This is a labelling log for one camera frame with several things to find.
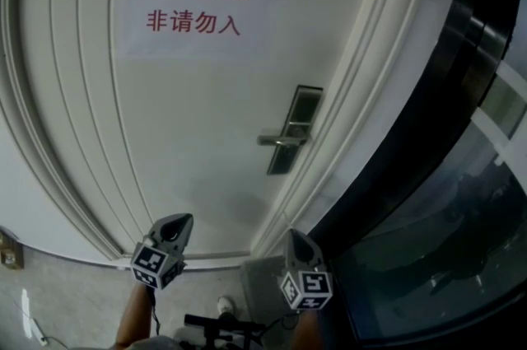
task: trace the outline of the glass panel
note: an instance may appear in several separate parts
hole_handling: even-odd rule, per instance
[[[525,101],[500,77],[494,79],[481,104],[481,109],[509,139],[512,138],[526,108]]]
[[[527,79],[527,53],[525,52],[526,44],[527,0],[520,0],[514,34],[504,60],[510,64],[524,79]]]
[[[334,260],[362,339],[456,320],[527,278],[527,197],[470,124],[389,218]]]

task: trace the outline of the wire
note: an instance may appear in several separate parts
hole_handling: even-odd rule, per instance
[[[69,347],[64,344],[62,341],[60,341],[58,338],[55,338],[55,337],[51,337],[51,336],[48,336],[48,337],[42,337],[42,339],[46,339],[46,340],[53,340],[53,341],[56,341],[57,343],[59,343],[61,346],[63,346],[64,348],[66,348],[66,350],[69,350]]]
[[[152,318],[156,321],[156,334],[159,335],[159,330],[161,329],[161,322],[159,322],[159,319],[157,319],[156,295],[154,294],[154,289],[152,287],[147,287],[147,294],[150,298],[150,303],[152,305]]]
[[[286,318],[296,318],[295,320],[295,324],[293,326],[290,326],[290,327],[287,327],[285,324],[284,324],[284,320]],[[299,313],[298,312],[295,312],[293,314],[285,314],[284,316],[278,318],[277,320],[274,320],[273,322],[271,322],[271,324],[269,324],[268,326],[266,326],[262,332],[259,334],[259,337],[263,337],[264,334],[266,334],[274,325],[276,325],[278,322],[281,323],[282,325],[282,328],[284,328],[285,330],[287,331],[290,331],[294,328],[296,328],[296,326],[298,325],[298,320],[299,320]]]
[[[23,310],[19,305],[18,303],[16,303],[15,299],[13,299],[11,296],[9,296],[7,293],[5,293],[3,290],[0,290],[0,293],[2,293],[5,297],[8,297],[9,300],[11,300],[11,303],[13,304],[13,306],[15,306],[24,316],[27,316],[27,318],[31,319],[31,317],[26,313],[25,310]],[[69,347],[64,344],[62,341],[60,341],[58,338],[55,338],[55,337],[43,337],[45,339],[48,339],[48,340],[53,340],[53,341],[56,341],[57,343],[59,343],[61,346],[63,346],[64,348],[66,348],[67,350],[69,350]]]

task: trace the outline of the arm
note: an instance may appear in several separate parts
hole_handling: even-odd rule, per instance
[[[307,310],[300,315],[293,334],[291,350],[323,350],[319,321],[314,310]]]
[[[124,310],[121,325],[115,339],[115,350],[124,350],[139,340],[150,337],[152,304],[147,286],[136,284]]]

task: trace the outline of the metal frame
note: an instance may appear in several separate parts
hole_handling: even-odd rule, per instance
[[[394,126],[361,174],[310,233],[326,260],[339,256],[383,222],[455,145],[492,83],[514,29],[518,4],[519,0],[453,1],[425,72]],[[332,328],[339,344],[355,337],[359,348],[426,348],[482,333],[483,326],[501,316],[503,308],[517,307],[512,303],[518,301],[525,306],[526,289],[527,282],[454,322],[397,338],[360,340],[338,287],[324,316],[330,311],[339,314],[331,315],[333,320],[340,319]]]

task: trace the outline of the paper sign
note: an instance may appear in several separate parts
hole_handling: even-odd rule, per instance
[[[126,57],[252,54],[266,45],[275,0],[115,0]]]

